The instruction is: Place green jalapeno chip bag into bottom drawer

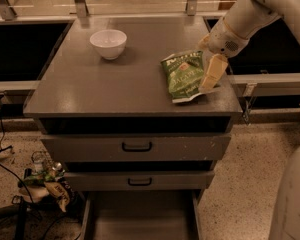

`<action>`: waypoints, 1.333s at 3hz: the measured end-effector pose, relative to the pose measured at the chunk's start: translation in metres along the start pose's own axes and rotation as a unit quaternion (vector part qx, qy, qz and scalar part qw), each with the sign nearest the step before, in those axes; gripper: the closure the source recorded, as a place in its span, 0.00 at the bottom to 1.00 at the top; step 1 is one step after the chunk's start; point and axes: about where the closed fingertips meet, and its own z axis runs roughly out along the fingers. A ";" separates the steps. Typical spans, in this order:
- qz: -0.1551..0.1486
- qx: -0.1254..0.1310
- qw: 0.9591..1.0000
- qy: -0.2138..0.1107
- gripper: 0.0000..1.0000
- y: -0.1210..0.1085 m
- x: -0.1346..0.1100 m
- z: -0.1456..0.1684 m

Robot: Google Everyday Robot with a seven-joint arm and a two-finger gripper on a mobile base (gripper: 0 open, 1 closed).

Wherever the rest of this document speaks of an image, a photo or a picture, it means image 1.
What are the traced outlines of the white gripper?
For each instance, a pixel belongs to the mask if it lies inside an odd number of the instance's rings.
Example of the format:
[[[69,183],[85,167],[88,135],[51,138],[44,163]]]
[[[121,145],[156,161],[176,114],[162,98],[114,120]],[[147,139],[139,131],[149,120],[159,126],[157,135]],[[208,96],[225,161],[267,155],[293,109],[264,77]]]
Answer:
[[[237,56],[248,43],[249,40],[235,34],[224,19],[219,19],[210,33],[200,39],[197,44],[200,50],[209,49],[215,53],[204,57],[204,75],[199,84],[201,93],[213,90],[228,67],[227,58]]]

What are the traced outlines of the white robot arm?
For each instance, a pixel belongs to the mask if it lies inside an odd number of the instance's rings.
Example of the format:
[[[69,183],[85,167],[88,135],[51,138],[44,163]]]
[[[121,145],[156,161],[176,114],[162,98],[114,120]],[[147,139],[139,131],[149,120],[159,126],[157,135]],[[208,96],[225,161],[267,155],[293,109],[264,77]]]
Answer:
[[[281,18],[300,45],[300,0],[237,0],[200,42],[208,53],[202,93],[211,91],[228,60],[261,28]],[[300,240],[300,146],[290,156],[279,185],[269,240]]]

